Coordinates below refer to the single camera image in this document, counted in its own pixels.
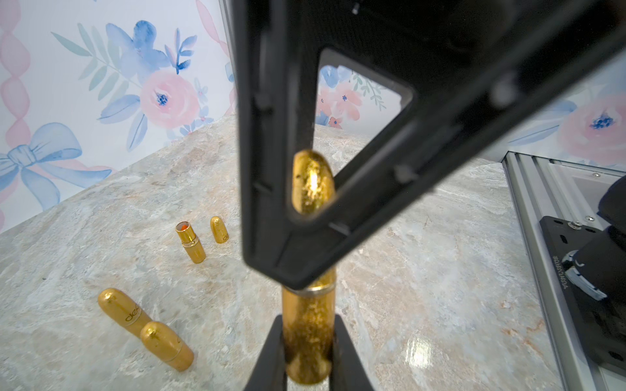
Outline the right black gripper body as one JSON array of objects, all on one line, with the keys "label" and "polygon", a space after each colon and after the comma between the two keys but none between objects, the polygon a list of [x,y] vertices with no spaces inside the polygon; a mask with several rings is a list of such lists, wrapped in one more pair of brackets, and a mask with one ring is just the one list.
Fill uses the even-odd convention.
[{"label": "right black gripper body", "polygon": [[622,1],[537,1],[517,19],[462,3],[448,28],[412,45],[412,161],[466,161],[625,44]]}]

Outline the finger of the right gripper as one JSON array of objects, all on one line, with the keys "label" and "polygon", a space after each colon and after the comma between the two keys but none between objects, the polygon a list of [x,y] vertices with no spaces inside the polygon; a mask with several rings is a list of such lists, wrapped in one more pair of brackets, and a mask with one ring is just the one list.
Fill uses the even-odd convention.
[{"label": "finger of the right gripper", "polygon": [[[247,265],[300,290],[466,161],[412,161],[412,45],[448,28],[471,1],[235,1],[243,254]],[[334,174],[335,195],[301,215],[293,159],[325,157],[315,120],[320,72],[344,66],[400,97],[399,113]]]}]

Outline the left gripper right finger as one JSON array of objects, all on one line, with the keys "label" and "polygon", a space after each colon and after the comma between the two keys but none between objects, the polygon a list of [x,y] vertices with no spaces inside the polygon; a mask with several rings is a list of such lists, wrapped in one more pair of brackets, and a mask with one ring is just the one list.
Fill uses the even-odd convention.
[{"label": "left gripper right finger", "polygon": [[374,391],[347,328],[339,314],[334,320],[330,391]]}]

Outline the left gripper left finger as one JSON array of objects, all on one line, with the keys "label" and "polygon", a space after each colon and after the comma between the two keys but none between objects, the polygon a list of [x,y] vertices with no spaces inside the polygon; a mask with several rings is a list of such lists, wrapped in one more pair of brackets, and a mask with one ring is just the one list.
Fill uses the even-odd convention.
[{"label": "left gripper left finger", "polygon": [[286,391],[288,389],[283,342],[283,319],[275,317],[267,339],[244,391]]}]

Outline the gold lipstick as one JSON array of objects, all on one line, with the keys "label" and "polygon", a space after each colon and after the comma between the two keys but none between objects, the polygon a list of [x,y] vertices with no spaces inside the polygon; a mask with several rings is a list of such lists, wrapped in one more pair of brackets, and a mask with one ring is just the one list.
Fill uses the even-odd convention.
[{"label": "gold lipstick", "polygon": [[337,269],[303,290],[282,288],[286,373],[298,384],[318,384],[332,371]]},{"label": "gold lipstick", "polygon": [[98,304],[107,316],[137,338],[141,337],[143,327],[152,321],[133,299],[116,288],[102,291]]},{"label": "gold lipstick", "polygon": [[195,355],[189,346],[169,326],[161,322],[149,322],[140,332],[143,345],[163,363],[177,371],[192,366]]}]

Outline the gold lipstick cap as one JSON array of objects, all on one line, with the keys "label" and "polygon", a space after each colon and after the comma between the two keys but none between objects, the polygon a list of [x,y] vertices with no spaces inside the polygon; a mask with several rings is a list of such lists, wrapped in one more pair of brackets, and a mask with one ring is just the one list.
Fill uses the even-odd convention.
[{"label": "gold lipstick cap", "polygon": [[210,219],[210,229],[217,244],[224,244],[229,240],[228,229],[220,216]]},{"label": "gold lipstick cap", "polygon": [[292,205],[301,215],[315,213],[335,195],[329,163],[313,150],[303,150],[294,156],[292,184]]}]

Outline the gold lipstick base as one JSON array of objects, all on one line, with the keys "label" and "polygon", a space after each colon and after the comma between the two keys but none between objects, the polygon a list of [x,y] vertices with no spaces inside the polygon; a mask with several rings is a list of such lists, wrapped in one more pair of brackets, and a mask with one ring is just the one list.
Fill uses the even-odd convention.
[{"label": "gold lipstick base", "polygon": [[195,264],[204,262],[206,259],[205,249],[201,244],[200,238],[193,230],[191,223],[187,221],[180,222],[176,225],[175,230],[191,261]]}]

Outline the aluminium rail frame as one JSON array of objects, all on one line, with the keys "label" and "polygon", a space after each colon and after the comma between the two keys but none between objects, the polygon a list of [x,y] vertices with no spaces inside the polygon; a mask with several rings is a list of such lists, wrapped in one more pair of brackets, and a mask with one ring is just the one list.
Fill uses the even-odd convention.
[{"label": "aluminium rail frame", "polygon": [[502,164],[523,231],[546,327],[566,390],[623,390],[625,376],[586,357],[562,290],[567,282],[550,255],[541,218],[572,232],[603,229],[598,203],[624,172],[508,152]]}]

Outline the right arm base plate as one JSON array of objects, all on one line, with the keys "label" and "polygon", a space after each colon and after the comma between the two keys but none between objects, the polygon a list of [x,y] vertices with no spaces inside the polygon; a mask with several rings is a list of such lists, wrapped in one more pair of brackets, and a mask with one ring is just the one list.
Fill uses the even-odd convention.
[{"label": "right arm base plate", "polygon": [[541,231],[587,358],[625,374],[625,234],[545,216]]}]

